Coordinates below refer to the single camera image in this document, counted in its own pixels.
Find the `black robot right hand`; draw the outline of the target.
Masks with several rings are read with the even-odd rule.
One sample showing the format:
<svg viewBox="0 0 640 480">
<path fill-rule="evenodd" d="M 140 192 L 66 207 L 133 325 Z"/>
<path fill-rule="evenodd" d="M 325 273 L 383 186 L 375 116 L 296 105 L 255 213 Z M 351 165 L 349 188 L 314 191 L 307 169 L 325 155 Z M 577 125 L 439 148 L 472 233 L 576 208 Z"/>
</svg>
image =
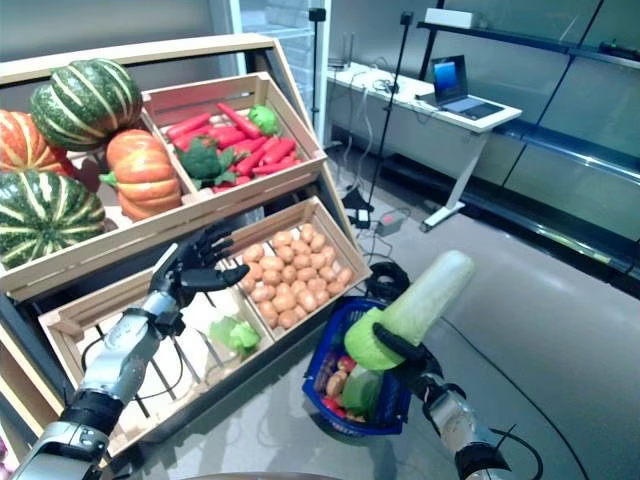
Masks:
<svg viewBox="0 0 640 480">
<path fill-rule="evenodd" d="M 373 333 L 387 349 L 401 357 L 401 363 L 389 370 L 397 381 L 425 403 L 433 403 L 443 395 L 444 390 L 436 380 L 442 376 L 440 364 L 422 343 L 414 346 L 381 323 L 373 325 Z"/>
</svg>

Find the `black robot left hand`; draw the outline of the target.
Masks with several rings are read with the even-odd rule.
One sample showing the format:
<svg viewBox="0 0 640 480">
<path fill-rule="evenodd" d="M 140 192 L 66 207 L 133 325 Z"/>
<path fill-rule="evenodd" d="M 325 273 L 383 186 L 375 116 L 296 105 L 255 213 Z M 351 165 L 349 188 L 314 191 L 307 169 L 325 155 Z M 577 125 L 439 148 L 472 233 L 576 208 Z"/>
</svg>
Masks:
<svg viewBox="0 0 640 480">
<path fill-rule="evenodd" d="M 245 265 L 219 270 L 234 245 L 232 231 L 217 224 L 202 228 L 172 244 L 154 267 L 147 299 L 172 302 L 178 310 L 191 304 L 201 292 L 221 291 L 243 280 Z"/>
</svg>

